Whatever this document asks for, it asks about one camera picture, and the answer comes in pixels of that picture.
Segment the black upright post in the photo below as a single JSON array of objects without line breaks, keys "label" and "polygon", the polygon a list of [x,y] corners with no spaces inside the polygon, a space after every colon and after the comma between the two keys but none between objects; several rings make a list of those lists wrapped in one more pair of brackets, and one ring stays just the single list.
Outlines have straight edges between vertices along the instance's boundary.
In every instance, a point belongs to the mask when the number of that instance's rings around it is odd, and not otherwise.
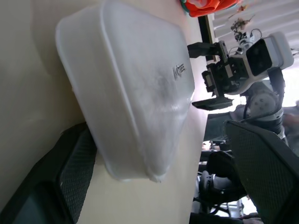
[{"label": "black upright post", "polygon": [[205,16],[198,17],[198,22],[199,22],[202,41],[204,43],[214,43],[215,40],[212,37],[208,16],[205,15]]}]

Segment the black office chair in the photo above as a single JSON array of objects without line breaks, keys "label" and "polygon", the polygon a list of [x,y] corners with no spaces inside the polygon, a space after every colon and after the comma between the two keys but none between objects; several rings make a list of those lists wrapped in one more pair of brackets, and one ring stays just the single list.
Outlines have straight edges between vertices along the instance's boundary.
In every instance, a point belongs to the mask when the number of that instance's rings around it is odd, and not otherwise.
[{"label": "black office chair", "polygon": [[240,183],[231,180],[232,159],[226,141],[203,143],[192,212],[229,218],[243,216],[242,198],[246,195]]}]

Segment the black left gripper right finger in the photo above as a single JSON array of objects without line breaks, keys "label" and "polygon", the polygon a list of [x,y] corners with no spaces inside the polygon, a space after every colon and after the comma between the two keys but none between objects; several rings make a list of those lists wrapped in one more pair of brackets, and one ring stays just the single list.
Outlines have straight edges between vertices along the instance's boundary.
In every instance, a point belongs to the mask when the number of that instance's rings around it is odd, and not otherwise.
[{"label": "black left gripper right finger", "polygon": [[228,121],[240,181],[264,224],[299,224],[299,157],[273,132]]}]

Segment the orange and teal backpack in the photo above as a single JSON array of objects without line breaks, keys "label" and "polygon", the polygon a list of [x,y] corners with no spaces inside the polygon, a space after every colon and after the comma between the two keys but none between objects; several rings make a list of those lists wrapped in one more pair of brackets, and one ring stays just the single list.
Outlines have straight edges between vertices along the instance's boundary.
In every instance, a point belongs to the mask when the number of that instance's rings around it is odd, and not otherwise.
[{"label": "orange and teal backpack", "polygon": [[233,7],[242,0],[179,0],[190,17],[201,17]]}]

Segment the white translucent plastic box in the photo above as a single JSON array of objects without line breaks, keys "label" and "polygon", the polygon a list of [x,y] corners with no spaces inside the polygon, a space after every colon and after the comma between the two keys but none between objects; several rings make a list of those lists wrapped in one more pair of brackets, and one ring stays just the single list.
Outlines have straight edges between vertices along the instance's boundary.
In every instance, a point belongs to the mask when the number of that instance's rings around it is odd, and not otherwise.
[{"label": "white translucent plastic box", "polygon": [[55,39],[110,175],[162,181],[195,89],[181,28],[105,0],[64,17]]}]

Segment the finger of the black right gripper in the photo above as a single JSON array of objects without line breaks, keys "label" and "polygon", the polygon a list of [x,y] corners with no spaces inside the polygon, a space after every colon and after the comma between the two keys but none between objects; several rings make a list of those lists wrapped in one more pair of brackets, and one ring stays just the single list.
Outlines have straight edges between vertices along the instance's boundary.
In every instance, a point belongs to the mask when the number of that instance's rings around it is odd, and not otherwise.
[{"label": "finger of the black right gripper", "polygon": [[209,98],[205,100],[192,102],[192,105],[197,109],[214,111],[214,110],[225,109],[232,106],[233,100],[225,97],[225,95],[220,95],[215,98]]},{"label": "finger of the black right gripper", "polygon": [[187,46],[190,58],[199,56],[216,56],[219,55],[218,44],[210,44],[204,42],[196,42]]}]

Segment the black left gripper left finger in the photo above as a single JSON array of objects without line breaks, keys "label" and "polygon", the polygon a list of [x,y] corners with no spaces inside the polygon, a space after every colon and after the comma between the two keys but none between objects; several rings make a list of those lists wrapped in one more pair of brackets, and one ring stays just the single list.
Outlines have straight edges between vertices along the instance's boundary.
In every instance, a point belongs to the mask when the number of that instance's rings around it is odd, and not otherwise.
[{"label": "black left gripper left finger", "polygon": [[65,130],[0,212],[0,224],[76,224],[96,153],[86,123]]}]

